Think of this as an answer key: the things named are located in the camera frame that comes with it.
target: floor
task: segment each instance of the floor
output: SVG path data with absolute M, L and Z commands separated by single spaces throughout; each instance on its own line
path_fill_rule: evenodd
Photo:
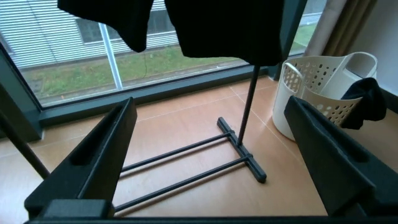
M 127 152 L 129 165 L 220 134 L 222 116 L 239 130 L 249 82 L 179 96 L 138 107 L 138 120 Z M 266 171 L 266 184 L 256 182 L 245 166 L 140 204 L 117 216 L 249 216 L 326 215 L 297 145 L 274 127 L 271 115 L 277 82 L 257 83 L 244 144 Z M 30 144 L 49 170 L 95 127 L 103 116 L 48 128 L 42 141 Z M 398 172 L 398 115 L 388 111 L 379 122 L 347 131 Z M 188 177 L 237 159 L 226 141 L 123 174 L 113 203 L 120 205 Z M 41 179 L 9 141 L 0 142 L 0 223 L 27 220 L 24 199 Z

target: building window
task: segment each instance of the building window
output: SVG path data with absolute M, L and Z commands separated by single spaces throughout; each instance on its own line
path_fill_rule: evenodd
M 97 22 L 89 21 L 86 19 L 76 19 L 77 26 L 79 27 L 81 38 L 84 43 L 96 42 L 102 40 L 100 27 Z M 118 32 L 110 26 L 106 26 L 110 39 L 120 38 Z
M 6 52 L 9 54 L 12 54 L 12 49 L 10 48 L 10 46 L 8 46 L 7 41 L 5 40 L 5 38 L 0 34 L 0 43 L 1 45 L 6 49 Z
M 148 34 L 174 31 L 169 15 L 166 10 L 150 12 L 148 21 Z

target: laundry basket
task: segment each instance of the laundry basket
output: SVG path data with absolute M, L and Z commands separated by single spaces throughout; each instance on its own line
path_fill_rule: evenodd
M 362 98 L 341 100 L 348 88 L 362 79 L 346 69 L 355 55 L 369 57 L 374 66 L 364 78 L 376 78 L 377 59 L 366 52 L 356 52 L 344 57 L 311 56 L 286 60 L 282 65 L 272 120 L 275 127 L 286 137 L 294 140 L 284 110 L 290 96 L 299 97 L 330 121 L 340 126 Z

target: beige curtain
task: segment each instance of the beige curtain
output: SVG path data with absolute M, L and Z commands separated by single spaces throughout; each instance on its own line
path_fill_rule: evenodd
M 376 0 L 328 0 L 304 55 L 346 55 L 375 3 Z

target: black rod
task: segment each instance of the black rod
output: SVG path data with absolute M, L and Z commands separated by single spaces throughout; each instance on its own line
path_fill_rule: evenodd
M 22 140 L 17 131 L 12 127 L 6 116 L 0 111 L 0 128 L 6 134 L 7 138 L 15 145 L 18 151 L 25 157 L 25 159 L 32 165 L 37 173 L 46 179 L 50 172 L 45 168 L 43 163 L 35 155 L 33 150 L 27 145 L 27 143 Z
M 180 149 L 176 149 L 176 150 L 171 151 L 171 152 L 166 152 L 165 154 L 162 154 L 162 155 L 159 155 L 159 156 L 155 156 L 155 157 L 152 157 L 150 159 L 146 159 L 144 161 L 140 161 L 140 162 L 137 162 L 135 164 L 123 167 L 121 172 L 125 172 L 125 171 L 131 170 L 131 169 L 135 169 L 137 167 L 140 167 L 140 166 L 143 166 L 143 165 L 146 165 L 146 164 L 150 164 L 151 162 L 155 162 L 155 161 L 158 161 L 160 159 L 164 159 L 166 157 L 169 157 L 169 156 L 172 156 L 172 155 L 176 155 L 176 154 L 181 153 L 181 152 L 185 152 L 185 151 L 187 151 L 189 149 L 193 149 L 195 147 L 210 143 L 212 141 L 216 141 L 216 140 L 219 140 L 219 139 L 222 139 L 222 138 L 225 138 L 225 137 L 229 137 L 230 135 L 231 135 L 231 133 L 220 134 L 218 136 L 215 136 L 215 137 L 212 137 L 212 138 L 209 138 L 209 139 L 206 139 L 206 140 L 191 144 L 189 146 L 185 146 L 185 147 L 182 147 Z
M 240 158 L 240 159 L 236 159 L 235 161 L 232 161 L 232 162 L 229 162 L 229 163 L 224 164 L 224 165 L 222 165 L 222 166 L 216 167 L 216 168 L 214 168 L 214 169 L 212 169 L 212 170 L 209 170 L 209 171 L 206 171 L 206 172 L 204 172 L 204 173 L 202 173 L 202 174 L 198 174 L 198 175 L 196 175 L 196 176 L 194 176 L 194 177 L 191 177 L 191 178 L 189 178 L 189 179 L 183 180 L 183 181 L 178 182 L 178 183 L 176 183 L 176 184 L 170 185 L 170 186 L 165 187 L 165 188 L 163 188 L 163 189 L 160 189 L 160 190 L 157 190 L 157 191 L 152 192 L 152 193 L 150 193 L 150 194 L 147 194 L 147 195 L 145 195 L 145 196 L 139 197 L 139 198 L 137 198 L 137 199 L 135 199 L 135 200 L 132 200 L 132 201 L 130 201 L 130 202 L 127 202 L 127 203 L 124 203 L 124 204 L 122 204 L 122 205 L 119 205 L 119 206 L 117 206 L 117 207 L 115 208 L 115 212 L 120 212 L 121 210 L 124 210 L 124 209 L 126 209 L 126 208 L 129 208 L 129 207 L 131 207 L 131 206 L 135 206 L 135 205 L 137 205 L 138 203 L 145 202 L 146 200 L 149 200 L 149 199 L 152 199 L 152 198 L 154 198 L 154 197 L 160 196 L 160 195 L 162 195 L 162 194 L 165 194 L 165 193 L 167 193 L 167 192 L 170 192 L 170 191 L 172 191 L 172 190 L 175 190 L 175 189 L 177 189 L 177 188 L 179 188 L 179 187 L 183 187 L 184 185 L 187 185 L 187 184 L 190 184 L 190 183 L 195 182 L 195 181 L 197 181 L 197 180 L 200 180 L 200 179 L 202 179 L 202 178 L 205 178 L 205 177 L 207 177 L 207 176 L 209 176 L 209 175 L 211 175 L 211 174 L 215 174 L 215 173 L 217 173 L 217 172 L 219 172 L 219 171 L 222 171 L 222 170 L 225 170 L 225 169 L 227 169 L 227 168 L 229 168 L 229 167 L 231 167 L 231 166 L 235 166 L 236 164 L 239 164 L 240 162 L 244 162 L 244 161 L 246 161 L 247 159 L 248 159 L 248 157 L 242 157 L 242 158 Z
M 260 73 L 260 66 L 255 65 L 254 69 L 253 69 L 253 76 L 252 76 L 251 81 L 250 81 L 248 98 L 246 100 L 246 105 L 244 107 L 243 118 L 242 118 L 242 123 L 241 123 L 241 129 L 239 131 L 239 137 L 238 137 L 238 145 L 239 146 L 242 145 L 244 131 L 246 130 L 246 125 L 248 124 L 250 107 L 251 107 L 251 103 L 253 101 L 254 90 L 256 89 L 256 84 L 257 84 L 257 79 L 259 77 L 259 73 Z

